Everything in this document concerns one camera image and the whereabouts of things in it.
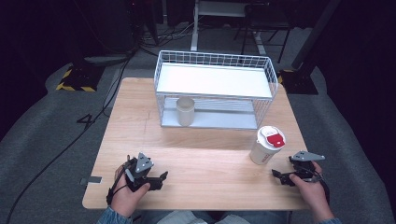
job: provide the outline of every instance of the person's arm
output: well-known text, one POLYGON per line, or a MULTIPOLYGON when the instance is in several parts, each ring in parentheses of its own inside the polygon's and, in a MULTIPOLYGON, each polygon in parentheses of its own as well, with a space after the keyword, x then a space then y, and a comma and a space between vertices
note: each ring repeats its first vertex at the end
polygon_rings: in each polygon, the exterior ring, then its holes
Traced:
MULTIPOLYGON (((116 171, 116 176, 122 171, 120 167, 116 171)), ((119 224, 119 223, 132 223, 130 216, 137 207, 139 201, 149 191, 149 183, 143 185, 135 192, 132 192, 127 186, 125 174, 122 174, 117 186, 114 189, 116 192, 111 201, 111 205, 102 214, 97 224, 119 224)))
MULTIPOLYGON (((315 162, 313 163, 316 171, 321 174, 320 166, 315 162)), ((312 211, 312 215, 314 217, 315 222, 326 223, 325 221, 327 220, 330 221, 333 219, 338 219, 335 218, 334 214, 332 213, 332 210, 330 209, 330 206, 327 203, 324 189, 319 182, 307 183, 297 175, 290 175, 290 179, 300 190, 301 195, 303 196, 305 202, 308 203, 308 206, 312 211)))

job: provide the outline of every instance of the hand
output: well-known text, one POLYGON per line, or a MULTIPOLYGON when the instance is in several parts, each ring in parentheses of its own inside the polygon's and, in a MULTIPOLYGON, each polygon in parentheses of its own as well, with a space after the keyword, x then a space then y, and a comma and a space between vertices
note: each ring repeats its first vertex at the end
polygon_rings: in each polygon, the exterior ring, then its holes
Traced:
MULTIPOLYGON (((122 166, 116 170, 116 177, 122 171, 122 166)), ((149 183, 143 185, 135 192, 132 192, 126 185, 125 174, 122 174, 117 186, 114 189, 116 192, 111 202, 111 208, 123 217, 130 217, 137 207, 137 203, 143 198, 143 196, 149 191, 149 183)))
MULTIPOLYGON (((315 170, 321 174, 322 169, 320 166, 314 161, 312 161, 312 163, 315 166, 315 170)), ((334 214, 327 203, 326 195, 320 182, 308 183, 303 181, 297 175, 290 175, 290 180, 300 190, 300 193, 305 202, 308 203, 316 222, 334 218, 334 214)))

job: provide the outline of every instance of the sleeve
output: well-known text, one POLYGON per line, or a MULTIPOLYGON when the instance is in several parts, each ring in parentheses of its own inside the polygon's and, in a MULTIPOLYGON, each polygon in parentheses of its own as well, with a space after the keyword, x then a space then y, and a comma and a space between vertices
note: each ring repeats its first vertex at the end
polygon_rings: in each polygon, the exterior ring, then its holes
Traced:
POLYGON ((318 224, 342 224, 339 218, 327 219, 319 222, 318 224))
POLYGON ((132 219, 123 217, 109 206, 96 224, 132 224, 132 219))

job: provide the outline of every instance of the white cup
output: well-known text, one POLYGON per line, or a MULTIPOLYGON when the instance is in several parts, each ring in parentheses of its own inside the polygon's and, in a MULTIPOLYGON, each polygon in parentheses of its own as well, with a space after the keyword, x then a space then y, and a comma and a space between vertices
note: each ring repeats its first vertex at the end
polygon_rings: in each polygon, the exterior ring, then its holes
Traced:
POLYGON ((250 158, 259 165, 266 164, 286 144, 285 135, 276 127, 263 126, 257 131, 257 143, 250 151, 250 158))
POLYGON ((189 97, 180 97, 176 101, 177 121, 181 126, 190 126, 194 121, 194 104, 189 97))

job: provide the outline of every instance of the chair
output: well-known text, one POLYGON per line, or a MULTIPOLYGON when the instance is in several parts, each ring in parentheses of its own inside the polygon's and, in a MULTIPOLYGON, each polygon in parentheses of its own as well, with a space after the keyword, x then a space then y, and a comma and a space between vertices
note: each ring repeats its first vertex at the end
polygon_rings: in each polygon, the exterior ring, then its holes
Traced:
POLYGON ((282 46, 282 50, 280 51, 279 58, 277 60, 280 63, 280 60, 283 55, 283 51, 285 49, 286 43, 288 41, 288 37, 290 34, 291 26, 288 22, 288 18, 285 15, 282 7, 276 3, 275 1, 265 1, 263 3, 252 3, 245 6, 245 18, 242 26, 239 27, 238 32, 236 33, 233 39, 236 39, 241 28, 245 28, 244 34, 244 42, 242 44, 242 52, 244 54, 245 45, 247 41, 248 31, 251 32, 263 32, 263 31, 271 31, 274 32, 271 37, 267 40, 264 46, 282 46), (287 31, 283 44, 271 44, 270 42, 273 37, 277 34, 278 31, 287 31))

